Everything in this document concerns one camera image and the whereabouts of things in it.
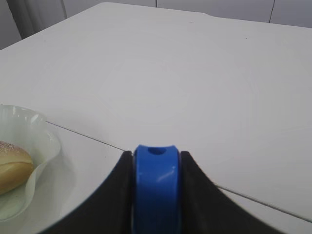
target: bun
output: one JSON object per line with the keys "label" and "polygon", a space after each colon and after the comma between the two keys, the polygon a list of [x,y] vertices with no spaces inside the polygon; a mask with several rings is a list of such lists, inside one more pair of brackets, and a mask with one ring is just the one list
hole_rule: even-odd
{"label": "bun", "polygon": [[23,184],[33,170],[34,164],[26,151],[0,141],[0,195]]}

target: table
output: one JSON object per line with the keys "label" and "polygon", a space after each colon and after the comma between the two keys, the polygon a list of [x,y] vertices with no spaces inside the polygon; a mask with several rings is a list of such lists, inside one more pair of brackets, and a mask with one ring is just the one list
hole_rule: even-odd
{"label": "table", "polygon": [[311,39],[102,3],[2,50],[0,101],[120,149],[175,144],[215,183],[311,220]]}

